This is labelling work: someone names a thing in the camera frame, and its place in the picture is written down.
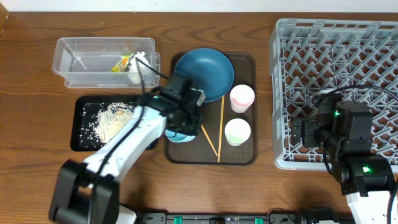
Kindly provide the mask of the light blue bowl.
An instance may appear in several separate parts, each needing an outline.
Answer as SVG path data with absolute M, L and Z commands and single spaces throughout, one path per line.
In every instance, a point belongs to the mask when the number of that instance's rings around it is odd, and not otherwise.
M 174 143 L 189 142 L 196 138 L 196 136 L 189 136 L 186 134 L 173 132 L 168 129 L 165 130 L 165 136 L 169 141 Z

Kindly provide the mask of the light green cup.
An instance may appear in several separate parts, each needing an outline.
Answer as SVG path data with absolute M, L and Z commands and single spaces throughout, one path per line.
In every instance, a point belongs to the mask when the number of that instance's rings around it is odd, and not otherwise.
M 224 133 L 231 146 L 239 146 L 249 139 L 251 127 L 247 121 L 235 118 L 227 122 Z

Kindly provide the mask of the pink cup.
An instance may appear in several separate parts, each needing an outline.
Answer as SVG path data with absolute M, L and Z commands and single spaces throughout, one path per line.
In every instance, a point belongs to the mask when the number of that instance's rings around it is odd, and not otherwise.
M 237 85 L 230 93 L 231 109 L 235 113 L 245 112 L 255 100 L 255 92 L 248 85 Z

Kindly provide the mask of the yellow snack wrapper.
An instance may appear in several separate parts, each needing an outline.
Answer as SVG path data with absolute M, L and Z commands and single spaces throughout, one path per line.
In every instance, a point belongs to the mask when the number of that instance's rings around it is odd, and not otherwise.
M 134 55 L 134 53 L 122 55 L 121 59 L 109 71 L 110 72 L 123 72 L 126 69 L 126 67 L 129 65 L 129 61 L 133 55 Z

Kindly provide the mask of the rice food scraps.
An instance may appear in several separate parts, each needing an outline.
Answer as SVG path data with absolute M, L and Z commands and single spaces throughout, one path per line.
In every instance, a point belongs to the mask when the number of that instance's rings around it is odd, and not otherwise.
M 132 103 L 87 103 L 83 107 L 79 148 L 98 150 L 131 119 Z

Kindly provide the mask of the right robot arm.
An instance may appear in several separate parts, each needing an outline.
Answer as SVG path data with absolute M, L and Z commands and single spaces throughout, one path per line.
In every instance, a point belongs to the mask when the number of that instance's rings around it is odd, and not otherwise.
M 293 116 L 292 141 L 323 149 L 326 170 L 340 184 L 356 223 L 397 223 L 397 179 L 390 162 L 371 151 L 371 109 L 344 100 L 343 91 L 318 94 L 316 117 Z

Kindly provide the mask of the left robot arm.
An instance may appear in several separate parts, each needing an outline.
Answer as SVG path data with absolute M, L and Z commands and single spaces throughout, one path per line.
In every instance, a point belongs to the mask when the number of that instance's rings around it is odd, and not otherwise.
M 131 119 L 83 162 L 60 168 L 49 209 L 55 223 L 135 223 L 137 213 L 119 202 L 120 183 L 145 149 L 165 130 L 196 136 L 201 128 L 203 90 L 172 72 L 165 86 L 145 91 Z

